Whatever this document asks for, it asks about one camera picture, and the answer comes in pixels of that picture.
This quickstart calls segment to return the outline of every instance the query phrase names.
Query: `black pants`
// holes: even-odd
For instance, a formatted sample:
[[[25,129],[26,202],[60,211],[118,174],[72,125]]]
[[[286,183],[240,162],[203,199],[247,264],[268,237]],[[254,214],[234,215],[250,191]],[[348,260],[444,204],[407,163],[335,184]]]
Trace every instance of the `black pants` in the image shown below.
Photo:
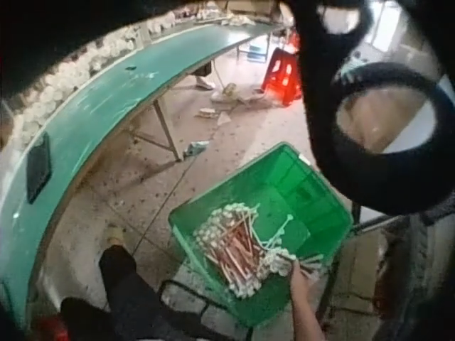
[[[105,250],[99,267],[111,313],[79,298],[63,300],[60,314],[71,341],[231,340],[202,325],[197,314],[164,305],[138,275],[134,258],[123,247]]]

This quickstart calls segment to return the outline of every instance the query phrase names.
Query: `table leg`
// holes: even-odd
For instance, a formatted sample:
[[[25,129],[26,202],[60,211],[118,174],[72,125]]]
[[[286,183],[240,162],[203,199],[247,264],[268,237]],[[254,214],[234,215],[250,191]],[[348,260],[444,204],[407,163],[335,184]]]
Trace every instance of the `table leg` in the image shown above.
[[[168,140],[169,148],[171,149],[176,160],[182,161],[183,156],[176,143],[175,131],[173,130],[173,124],[172,124],[171,120],[169,119],[169,116],[166,113],[166,106],[164,104],[164,100],[162,97],[155,99],[154,109],[155,109],[156,115],[158,116],[158,119],[161,123],[161,127],[163,128],[166,138]]]

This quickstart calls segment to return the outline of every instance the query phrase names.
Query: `hand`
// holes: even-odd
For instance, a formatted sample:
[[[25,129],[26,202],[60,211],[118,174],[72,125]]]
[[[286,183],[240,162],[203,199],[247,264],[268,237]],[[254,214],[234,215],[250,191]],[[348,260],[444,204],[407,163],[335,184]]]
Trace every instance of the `hand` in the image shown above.
[[[311,287],[310,280],[305,277],[300,271],[300,263],[299,261],[294,261],[292,264],[291,270],[291,280],[290,280],[290,287],[291,287],[291,298],[293,301],[296,299],[300,300],[308,300],[309,289]]]

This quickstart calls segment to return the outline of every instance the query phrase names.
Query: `bundle of cotton swabs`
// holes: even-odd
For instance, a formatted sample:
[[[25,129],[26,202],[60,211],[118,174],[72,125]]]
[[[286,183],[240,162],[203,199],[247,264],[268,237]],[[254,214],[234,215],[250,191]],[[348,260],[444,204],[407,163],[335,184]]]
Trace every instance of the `bundle of cotton swabs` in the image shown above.
[[[253,296],[271,273],[286,276],[296,257],[279,247],[286,222],[268,241],[261,242],[253,229],[259,205],[234,203],[219,208],[194,232],[197,245],[215,264],[238,298]]]

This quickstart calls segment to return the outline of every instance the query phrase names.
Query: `window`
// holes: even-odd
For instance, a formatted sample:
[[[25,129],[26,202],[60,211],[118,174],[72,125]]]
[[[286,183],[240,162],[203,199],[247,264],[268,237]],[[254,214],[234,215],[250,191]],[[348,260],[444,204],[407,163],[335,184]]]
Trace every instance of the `window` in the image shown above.
[[[365,37],[365,42],[387,52],[398,27],[402,9],[394,1],[371,1],[373,26]]]

